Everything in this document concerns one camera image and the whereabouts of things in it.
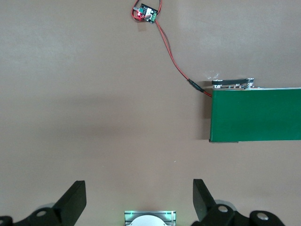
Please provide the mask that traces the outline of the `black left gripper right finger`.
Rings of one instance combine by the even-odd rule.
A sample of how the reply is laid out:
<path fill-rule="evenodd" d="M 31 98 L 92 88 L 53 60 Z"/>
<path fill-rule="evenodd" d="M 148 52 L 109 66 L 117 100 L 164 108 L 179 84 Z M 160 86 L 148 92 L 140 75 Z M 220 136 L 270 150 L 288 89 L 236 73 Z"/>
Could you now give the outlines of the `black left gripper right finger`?
<path fill-rule="evenodd" d="M 193 205 L 198 217 L 194 226 L 283 226 L 271 212 L 254 210 L 245 217 L 229 205 L 217 204 L 202 179 L 193 180 Z"/>

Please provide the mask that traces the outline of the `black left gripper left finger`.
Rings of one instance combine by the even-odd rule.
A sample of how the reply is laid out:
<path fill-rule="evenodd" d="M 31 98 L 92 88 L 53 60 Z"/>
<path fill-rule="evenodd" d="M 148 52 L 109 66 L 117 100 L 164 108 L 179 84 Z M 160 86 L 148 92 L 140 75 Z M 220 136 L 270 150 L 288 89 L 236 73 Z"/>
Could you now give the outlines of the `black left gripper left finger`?
<path fill-rule="evenodd" d="M 75 181 L 53 207 L 43 207 L 21 221 L 1 216 L 2 226 L 73 226 L 87 204 L 85 181 Z"/>

